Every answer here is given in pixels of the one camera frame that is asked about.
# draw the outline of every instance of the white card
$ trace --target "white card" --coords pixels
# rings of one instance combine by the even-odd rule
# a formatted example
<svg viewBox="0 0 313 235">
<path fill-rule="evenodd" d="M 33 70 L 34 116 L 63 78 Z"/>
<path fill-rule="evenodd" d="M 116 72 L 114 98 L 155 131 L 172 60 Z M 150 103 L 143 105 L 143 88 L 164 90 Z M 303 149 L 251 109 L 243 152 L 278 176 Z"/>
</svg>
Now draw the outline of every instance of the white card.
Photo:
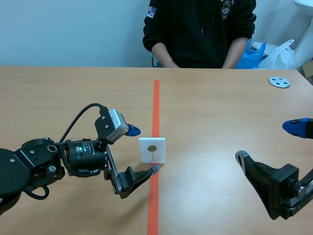
<svg viewBox="0 0 313 235">
<path fill-rule="evenodd" d="M 142 163 L 165 163 L 165 138 L 139 138 Z"/>
</svg>

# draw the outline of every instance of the chair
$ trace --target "chair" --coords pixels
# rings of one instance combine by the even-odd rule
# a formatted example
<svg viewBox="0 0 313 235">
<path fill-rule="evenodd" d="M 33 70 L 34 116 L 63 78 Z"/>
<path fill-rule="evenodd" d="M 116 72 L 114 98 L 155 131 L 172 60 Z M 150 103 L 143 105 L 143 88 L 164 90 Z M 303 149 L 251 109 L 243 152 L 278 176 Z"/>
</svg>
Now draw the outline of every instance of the chair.
<svg viewBox="0 0 313 235">
<path fill-rule="evenodd" d="M 152 56 L 151 56 L 151 64 L 152 64 L 152 68 L 154 68 L 154 67 L 155 67 L 154 57 L 155 57 L 155 55 L 152 53 Z"/>
</svg>

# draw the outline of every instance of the embroidered logo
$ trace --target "embroidered logo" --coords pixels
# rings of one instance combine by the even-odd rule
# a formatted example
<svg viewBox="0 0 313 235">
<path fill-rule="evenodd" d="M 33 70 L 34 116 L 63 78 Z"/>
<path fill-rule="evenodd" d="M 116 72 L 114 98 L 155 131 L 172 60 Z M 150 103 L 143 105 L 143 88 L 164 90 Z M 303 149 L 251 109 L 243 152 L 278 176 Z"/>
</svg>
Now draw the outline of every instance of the embroidered logo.
<svg viewBox="0 0 313 235">
<path fill-rule="evenodd" d="M 222 16 L 223 16 L 223 20 L 227 19 L 227 16 L 230 12 L 231 6 L 234 4 L 235 0 L 221 0 L 221 2 L 223 2 L 223 6 L 222 6 Z"/>
<path fill-rule="evenodd" d="M 157 9 L 155 7 L 149 6 L 147 17 L 150 17 L 150 18 L 153 19 L 153 17 L 155 16 L 156 11 L 157 11 Z"/>
</svg>

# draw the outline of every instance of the hoodie drawstring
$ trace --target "hoodie drawstring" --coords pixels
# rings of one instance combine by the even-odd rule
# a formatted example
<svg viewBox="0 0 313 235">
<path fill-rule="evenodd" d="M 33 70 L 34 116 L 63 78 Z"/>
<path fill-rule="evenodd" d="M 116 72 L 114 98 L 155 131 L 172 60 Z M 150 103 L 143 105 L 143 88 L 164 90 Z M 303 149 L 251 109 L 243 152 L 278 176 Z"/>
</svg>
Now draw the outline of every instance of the hoodie drawstring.
<svg viewBox="0 0 313 235">
<path fill-rule="evenodd" d="M 203 0 L 201 0 L 201 33 L 203 34 Z"/>
<path fill-rule="evenodd" d="M 201 26 L 201 34 L 203 34 L 203 12 L 204 12 L 204 7 L 203 7 L 203 1 L 201 0 L 201 21 L 200 21 L 200 26 Z M 212 10 L 212 24 L 214 23 L 214 11 L 215 11 L 215 0 L 213 0 L 213 10 Z"/>
</svg>

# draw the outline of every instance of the round metal plate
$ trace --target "round metal plate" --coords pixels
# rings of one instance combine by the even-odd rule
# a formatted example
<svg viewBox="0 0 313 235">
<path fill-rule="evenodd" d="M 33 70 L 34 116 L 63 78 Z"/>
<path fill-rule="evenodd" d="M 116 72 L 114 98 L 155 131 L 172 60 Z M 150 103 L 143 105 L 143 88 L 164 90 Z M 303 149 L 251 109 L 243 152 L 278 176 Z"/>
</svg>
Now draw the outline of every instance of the round metal plate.
<svg viewBox="0 0 313 235">
<path fill-rule="evenodd" d="M 290 87 L 290 81 L 285 79 L 284 77 L 270 77 L 268 82 L 275 87 L 279 88 L 288 88 Z"/>
</svg>

